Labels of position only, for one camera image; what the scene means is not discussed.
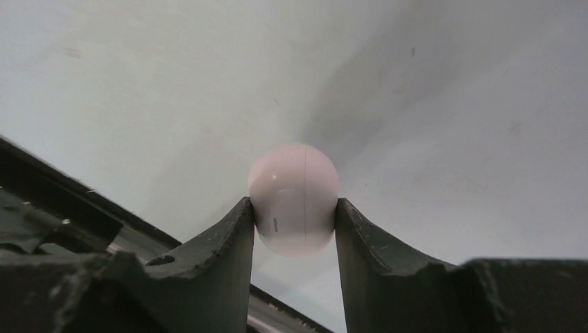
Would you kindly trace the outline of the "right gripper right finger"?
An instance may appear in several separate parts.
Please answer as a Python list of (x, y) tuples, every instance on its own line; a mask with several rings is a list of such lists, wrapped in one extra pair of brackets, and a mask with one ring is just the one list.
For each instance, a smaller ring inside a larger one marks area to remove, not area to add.
[(587, 261), (427, 255), (338, 201), (349, 332), (586, 332)]

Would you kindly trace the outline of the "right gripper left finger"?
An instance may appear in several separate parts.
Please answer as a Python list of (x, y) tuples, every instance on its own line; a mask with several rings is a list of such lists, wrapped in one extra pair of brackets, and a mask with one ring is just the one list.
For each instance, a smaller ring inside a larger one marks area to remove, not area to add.
[(136, 255), (1, 258), (2, 332), (244, 332), (254, 222), (242, 198), (144, 265)]

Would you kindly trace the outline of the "white oval charging case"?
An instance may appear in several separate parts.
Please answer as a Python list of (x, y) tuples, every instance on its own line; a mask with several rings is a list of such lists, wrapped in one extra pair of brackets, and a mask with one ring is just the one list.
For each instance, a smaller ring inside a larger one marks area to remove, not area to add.
[(339, 177), (320, 150), (283, 144), (260, 155), (248, 172), (248, 194), (262, 244), (285, 257), (325, 248), (335, 229)]

